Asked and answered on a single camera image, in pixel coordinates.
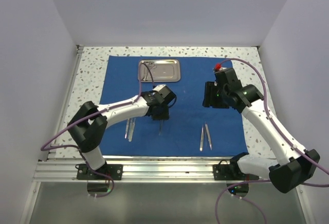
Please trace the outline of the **steel instrument tray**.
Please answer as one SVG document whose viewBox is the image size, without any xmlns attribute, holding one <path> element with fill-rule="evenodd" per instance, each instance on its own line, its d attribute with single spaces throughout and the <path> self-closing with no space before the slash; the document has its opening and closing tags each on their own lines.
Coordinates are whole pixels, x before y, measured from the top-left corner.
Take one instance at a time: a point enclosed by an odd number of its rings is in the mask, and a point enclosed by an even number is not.
<svg viewBox="0 0 329 224">
<path fill-rule="evenodd" d="M 138 64 L 138 80 L 141 80 L 144 68 L 142 62 L 154 62 L 155 68 L 152 69 L 155 83 L 178 82 L 181 79 L 180 62 L 177 59 L 144 59 Z"/>
</svg>

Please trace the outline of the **steel scalpel handle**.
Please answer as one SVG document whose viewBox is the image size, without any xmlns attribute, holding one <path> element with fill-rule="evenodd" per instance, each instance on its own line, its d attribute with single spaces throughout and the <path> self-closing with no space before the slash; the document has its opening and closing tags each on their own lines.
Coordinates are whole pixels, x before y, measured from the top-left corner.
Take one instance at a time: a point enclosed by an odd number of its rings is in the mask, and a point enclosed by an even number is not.
<svg viewBox="0 0 329 224">
<path fill-rule="evenodd" d="M 130 119 L 127 119 L 124 138 L 127 139 L 130 127 Z"/>
</svg>

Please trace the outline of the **steel forceps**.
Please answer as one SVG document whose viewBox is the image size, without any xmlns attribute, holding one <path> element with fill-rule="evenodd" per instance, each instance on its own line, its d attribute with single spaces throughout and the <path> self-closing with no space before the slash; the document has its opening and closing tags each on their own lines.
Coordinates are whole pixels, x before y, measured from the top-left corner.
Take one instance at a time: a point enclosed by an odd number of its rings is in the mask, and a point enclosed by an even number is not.
<svg viewBox="0 0 329 224">
<path fill-rule="evenodd" d="M 129 129 L 128 129 L 128 141 L 131 142 L 133 138 L 134 128 L 135 128 L 135 118 L 130 119 Z"/>
</svg>

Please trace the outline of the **steel scissors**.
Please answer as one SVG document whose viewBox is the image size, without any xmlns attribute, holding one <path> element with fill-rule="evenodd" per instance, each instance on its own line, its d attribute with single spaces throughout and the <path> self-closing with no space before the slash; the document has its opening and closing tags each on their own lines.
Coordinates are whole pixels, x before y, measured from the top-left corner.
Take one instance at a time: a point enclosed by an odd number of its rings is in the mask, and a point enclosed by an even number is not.
<svg viewBox="0 0 329 224">
<path fill-rule="evenodd" d="M 152 73 L 152 69 L 155 68 L 155 63 L 154 62 L 142 62 L 141 66 L 144 68 L 141 80 L 144 82 L 148 82 L 148 81 L 154 82 L 154 76 Z"/>
</svg>

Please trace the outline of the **thin steel tweezers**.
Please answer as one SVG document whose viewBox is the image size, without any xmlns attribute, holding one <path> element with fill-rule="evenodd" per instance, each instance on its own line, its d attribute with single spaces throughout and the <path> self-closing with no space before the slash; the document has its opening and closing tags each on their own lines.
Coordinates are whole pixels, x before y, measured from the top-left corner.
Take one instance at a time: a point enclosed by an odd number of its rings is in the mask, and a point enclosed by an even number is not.
<svg viewBox="0 0 329 224">
<path fill-rule="evenodd" d="M 206 128 L 206 126 L 207 126 L 207 123 L 205 122 L 204 123 L 204 147 L 207 147 L 207 128 Z"/>
</svg>

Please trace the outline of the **wide steel tweezers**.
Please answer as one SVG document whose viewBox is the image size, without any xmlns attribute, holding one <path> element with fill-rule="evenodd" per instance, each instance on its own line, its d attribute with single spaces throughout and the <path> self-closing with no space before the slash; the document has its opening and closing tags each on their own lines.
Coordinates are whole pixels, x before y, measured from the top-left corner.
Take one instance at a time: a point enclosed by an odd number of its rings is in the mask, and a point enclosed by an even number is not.
<svg viewBox="0 0 329 224">
<path fill-rule="evenodd" d="M 204 138 L 205 138 L 205 127 L 202 126 L 202 131 L 201 131 L 201 136 L 200 136 L 200 146 L 199 146 L 199 151 L 203 151 L 203 145 L 204 145 Z"/>
</svg>

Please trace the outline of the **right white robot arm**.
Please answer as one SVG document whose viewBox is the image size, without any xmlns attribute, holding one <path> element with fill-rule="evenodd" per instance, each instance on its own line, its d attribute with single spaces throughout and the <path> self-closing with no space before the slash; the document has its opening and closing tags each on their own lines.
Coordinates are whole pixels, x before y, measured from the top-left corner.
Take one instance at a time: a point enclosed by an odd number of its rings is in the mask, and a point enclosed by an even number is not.
<svg viewBox="0 0 329 224">
<path fill-rule="evenodd" d="M 270 180 L 281 193 L 309 180 L 320 155 L 296 141 L 267 107 L 265 97 L 254 85 L 243 86 L 233 68 L 215 68 L 215 81 L 205 83 L 203 107 L 233 108 L 256 128 L 274 154 L 274 159 L 258 158 L 248 152 L 228 163 L 213 166 L 214 179 L 241 180 L 253 175 Z"/>
</svg>

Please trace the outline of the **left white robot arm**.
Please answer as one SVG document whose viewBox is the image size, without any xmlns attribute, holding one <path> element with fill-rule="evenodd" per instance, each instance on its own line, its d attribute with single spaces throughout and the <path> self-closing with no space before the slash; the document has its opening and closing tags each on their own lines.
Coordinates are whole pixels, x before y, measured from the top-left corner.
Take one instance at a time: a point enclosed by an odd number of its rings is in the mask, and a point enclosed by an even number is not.
<svg viewBox="0 0 329 224">
<path fill-rule="evenodd" d="M 116 103 L 96 105 L 85 102 L 69 122 L 68 132 L 79 148 L 88 172 L 95 179 L 106 175 L 106 161 L 100 150 L 105 130 L 124 120 L 151 117 L 153 121 L 169 120 L 169 109 L 177 101 L 176 94 L 165 84 Z"/>
</svg>

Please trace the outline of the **pointed steel tweezers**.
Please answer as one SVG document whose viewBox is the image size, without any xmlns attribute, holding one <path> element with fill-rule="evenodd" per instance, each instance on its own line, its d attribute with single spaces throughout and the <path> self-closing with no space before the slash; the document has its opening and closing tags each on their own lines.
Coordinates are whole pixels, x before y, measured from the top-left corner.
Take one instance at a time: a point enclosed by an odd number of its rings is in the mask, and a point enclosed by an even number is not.
<svg viewBox="0 0 329 224">
<path fill-rule="evenodd" d="M 206 136 L 207 136 L 207 141 L 208 141 L 209 147 L 212 150 L 212 141 L 211 141 L 209 126 L 207 123 L 205 123 L 205 130 L 206 130 Z"/>
</svg>

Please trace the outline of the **steel hemostat clamp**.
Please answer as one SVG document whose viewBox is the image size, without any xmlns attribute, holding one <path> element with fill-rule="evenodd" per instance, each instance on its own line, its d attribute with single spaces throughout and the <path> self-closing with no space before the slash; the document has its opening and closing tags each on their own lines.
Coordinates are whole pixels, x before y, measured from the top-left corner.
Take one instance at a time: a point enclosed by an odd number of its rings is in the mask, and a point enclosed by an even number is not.
<svg viewBox="0 0 329 224">
<path fill-rule="evenodd" d="M 161 135 L 161 133 L 162 133 L 163 123 L 164 123 L 164 120 L 160 120 L 160 123 L 159 123 L 159 135 Z"/>
</svg>

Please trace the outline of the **blue surgical cloth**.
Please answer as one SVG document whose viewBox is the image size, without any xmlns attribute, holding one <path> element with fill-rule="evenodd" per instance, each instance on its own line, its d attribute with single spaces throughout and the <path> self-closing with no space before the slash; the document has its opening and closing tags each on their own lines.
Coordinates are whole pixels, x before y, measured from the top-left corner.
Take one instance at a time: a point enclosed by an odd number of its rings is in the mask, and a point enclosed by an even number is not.
<svg viewBox="0 0 329 224">
<path fill-rule="evenodd" d="M 246 152 L 242 116 L 234 109 L 203 107 L 204 88 L 207 81 L 214 81 L 213 67 L 216 58 L 179 58 L 181 79 L 169 83 L 177 95 L 159 135 L 159 122 L 150 117 L 136 119 L 132 141 L 124 138 L 126 122 L 106 129 L 100 149 L 104 155 L 113 156 L 235 156 Z M 207 142 L 199 151 L 204 123 L 209 126 L 212 150 Z"/>
</svg>

